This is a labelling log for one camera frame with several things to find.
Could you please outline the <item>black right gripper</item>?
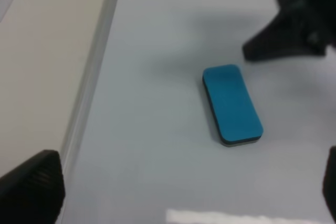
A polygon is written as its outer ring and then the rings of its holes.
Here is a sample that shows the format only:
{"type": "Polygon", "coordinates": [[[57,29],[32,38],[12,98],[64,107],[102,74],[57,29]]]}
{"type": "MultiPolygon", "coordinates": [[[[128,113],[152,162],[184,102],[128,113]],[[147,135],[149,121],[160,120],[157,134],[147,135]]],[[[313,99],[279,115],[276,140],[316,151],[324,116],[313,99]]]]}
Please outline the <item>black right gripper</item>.
{"type": "Polygon", "coordinates": [[[335,48],[335,0],[276,0],[274,19],[242,46],[246,61],[326,56],[335,48]]]}

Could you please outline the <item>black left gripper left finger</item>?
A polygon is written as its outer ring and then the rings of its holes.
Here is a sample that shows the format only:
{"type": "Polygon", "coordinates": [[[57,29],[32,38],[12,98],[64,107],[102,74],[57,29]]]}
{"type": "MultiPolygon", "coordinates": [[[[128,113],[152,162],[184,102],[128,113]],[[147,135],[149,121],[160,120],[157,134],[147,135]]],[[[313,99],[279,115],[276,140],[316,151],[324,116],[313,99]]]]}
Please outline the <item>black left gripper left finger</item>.
{"type": "Polygon", "coordinates": [[[56,223],[64,199],[60,155],[43,150],[1,177],[1,223],[56,223]]]}

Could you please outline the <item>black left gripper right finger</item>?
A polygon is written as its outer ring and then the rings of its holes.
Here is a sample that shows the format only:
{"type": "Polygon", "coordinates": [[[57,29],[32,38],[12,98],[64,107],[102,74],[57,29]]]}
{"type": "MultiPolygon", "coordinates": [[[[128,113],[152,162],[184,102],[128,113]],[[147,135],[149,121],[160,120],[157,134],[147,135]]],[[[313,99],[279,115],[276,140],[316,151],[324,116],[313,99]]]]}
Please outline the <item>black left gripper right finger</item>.
{"type": "Polygon", "coordinates": [[[331,147],[329,150],[329,157],[327,160],[327,166],[325,169],[325,175],[323,179],[323,196],[328,207],[328,210],[333,218],[336,219],[336,209],[335,209],[335,195],[336,195],[336,156],[335,156],[335,146],[331,147]]]}

